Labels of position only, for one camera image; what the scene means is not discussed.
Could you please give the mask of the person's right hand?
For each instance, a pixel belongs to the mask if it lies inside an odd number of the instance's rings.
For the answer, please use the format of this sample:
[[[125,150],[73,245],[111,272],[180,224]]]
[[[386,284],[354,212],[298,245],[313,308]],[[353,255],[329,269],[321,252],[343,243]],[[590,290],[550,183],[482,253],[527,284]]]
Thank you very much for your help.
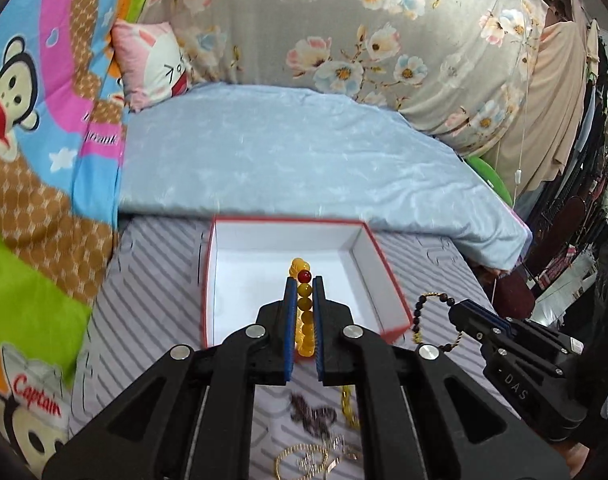
[[[574,478],[584,466],[589,456],[589,448],[581,443],[571,443],[562,455],[566,460],[566,466],[569,467],[571,477]]]

